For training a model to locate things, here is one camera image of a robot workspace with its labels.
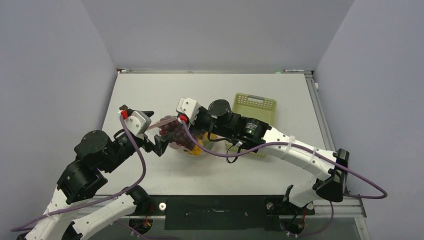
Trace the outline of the dark red grape bunch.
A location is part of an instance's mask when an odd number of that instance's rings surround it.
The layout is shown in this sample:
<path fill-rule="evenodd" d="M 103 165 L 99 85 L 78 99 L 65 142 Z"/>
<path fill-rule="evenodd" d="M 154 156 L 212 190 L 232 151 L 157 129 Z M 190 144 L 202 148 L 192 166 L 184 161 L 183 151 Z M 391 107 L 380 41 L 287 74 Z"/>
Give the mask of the dark red grape bunch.
<path fill-rule="evenodd" d="M 174 137 L 169 142 L 173 146 L 188 150 L 189 144 L 193 143 L 188 137 L 186 131 L 184 130 L 184 127 L 178 122 L 177 119 L 173 119 L 171 122 L 168 122 L 159 127 L 160 136 L 164 136 L 165 134 L 170 132 L 175 133 Z"/>

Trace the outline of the clear zip top bag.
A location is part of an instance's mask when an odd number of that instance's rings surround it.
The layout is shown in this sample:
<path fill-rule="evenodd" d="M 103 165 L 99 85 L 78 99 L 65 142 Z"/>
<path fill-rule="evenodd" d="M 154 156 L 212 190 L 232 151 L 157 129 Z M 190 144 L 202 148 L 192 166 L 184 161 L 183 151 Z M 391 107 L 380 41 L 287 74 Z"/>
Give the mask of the clear zip top bag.
<path fill-rule="evenodd" d="M 172 138 L 169 141 L 168 147 L 178 152 L 189 154 L 191 156 L 200 156 L 204 151 L 191 141 L 189 135 L 184 130 L 184 127 L 178 122 L 177 117 L 174 115 L 165 115 L 159 121 L 149 126 L 147 132 L 152 135 L 159 135 L 163 137 L 172 133 Z M 202 130 L 190 130 L 192 137 L 203 147 L 212 150 L 218 137 L 211 134 L 208 138 L 208 133 Z"/>

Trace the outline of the orange bell pepper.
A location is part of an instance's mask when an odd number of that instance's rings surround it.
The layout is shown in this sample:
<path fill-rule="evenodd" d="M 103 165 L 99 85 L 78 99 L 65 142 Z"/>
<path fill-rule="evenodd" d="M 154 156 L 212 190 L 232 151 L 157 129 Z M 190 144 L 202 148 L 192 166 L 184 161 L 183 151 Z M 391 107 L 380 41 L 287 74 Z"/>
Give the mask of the orange bell pepper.
<path fill-rule="evenodd" d="M 191 142 L 188 146 L 187 152 L 191 156 L 199 156 L 203 150 L 197 144 Z"/>

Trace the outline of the beige plastic basket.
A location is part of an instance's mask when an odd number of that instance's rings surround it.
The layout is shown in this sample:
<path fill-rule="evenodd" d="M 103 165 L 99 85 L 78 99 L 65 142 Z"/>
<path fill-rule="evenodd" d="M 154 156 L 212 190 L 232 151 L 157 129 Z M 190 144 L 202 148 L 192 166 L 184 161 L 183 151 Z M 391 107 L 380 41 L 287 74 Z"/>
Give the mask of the beige plastic basket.
<path fill-rule="evenodd" d="M 259 122 L 273 126 L 276 119 L 277 101 L 246 93 L 237 93 L 234 96 L 231 110 L 234 114 L 241 115 L 248 119 L 255 119 L 253 123 L 248 123 L 242 128 L 242 134 L 253 137 Z"/>

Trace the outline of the orange green mango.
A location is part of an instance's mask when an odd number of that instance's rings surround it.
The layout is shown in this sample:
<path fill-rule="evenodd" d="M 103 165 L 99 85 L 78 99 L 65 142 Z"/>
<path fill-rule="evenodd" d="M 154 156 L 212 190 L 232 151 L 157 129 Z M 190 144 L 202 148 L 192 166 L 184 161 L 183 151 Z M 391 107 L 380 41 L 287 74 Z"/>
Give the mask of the orange green mango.
<path fill-rule="evenodd" d="M 218 136 L 216 134 L 213 134 L 213 133 L 211 133 L 209 136 L 208 136 L 208 134 L 209 133 L 206 132 L 203 135 L 203 138 L 202 138 L 201 141 L 202 141 L 202 144 L 205 148 L 212 150 L 213 147 L 214 147 L 214 144 L 215 144 L 214 140 L 216 140 L 218 138 Z"/>

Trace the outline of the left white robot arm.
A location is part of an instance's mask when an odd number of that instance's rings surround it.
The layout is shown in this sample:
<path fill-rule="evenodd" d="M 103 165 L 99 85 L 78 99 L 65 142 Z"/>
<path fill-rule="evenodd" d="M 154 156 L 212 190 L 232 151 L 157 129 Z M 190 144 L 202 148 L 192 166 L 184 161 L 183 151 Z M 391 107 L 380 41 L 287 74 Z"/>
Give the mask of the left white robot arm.
<path fill-rule="evenodd" d="M 106 173 L 116 170 L 132 155 L 142 151 L 163 155 L 171 134 L 149 140 L 146 130 L 153 111 L 134 110 L 126 105 L 118 115 L 122 129 L 113 137 L 102 130 L 86 133 L 74 148 L 76 157 L 59 177 L 43 215 L 17 227 L 20 240 L 86 240 L 123 216 L 145 214 L 151 204 L 149 194 L 137 180 L 121 191 L 104 197 L 105 206 L 84 217 L 79 210 L 99 204 L 94 197 L 106 183 Z"/>

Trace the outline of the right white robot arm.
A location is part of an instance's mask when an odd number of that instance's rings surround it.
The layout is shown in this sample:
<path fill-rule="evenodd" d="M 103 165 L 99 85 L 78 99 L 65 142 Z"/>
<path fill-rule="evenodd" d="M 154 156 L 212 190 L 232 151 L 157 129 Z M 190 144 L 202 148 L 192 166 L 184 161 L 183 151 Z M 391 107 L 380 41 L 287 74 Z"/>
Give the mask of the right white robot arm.
<path fill-rule="evenodd" d="M 343 201 L 349 159 L 346 150 L 324 150 L 301 142 L 264 121 L 233 112 L 224 99 L 205 108 L 192 98 L 181 98 L 176 111 L 188 130 L 221 136 L 246 153 L 272 156 L 310 173 L 312 177 L 305 183 L 287 187 L 282 201 L 287 213 L 295 214 L 319 199 Z"/>

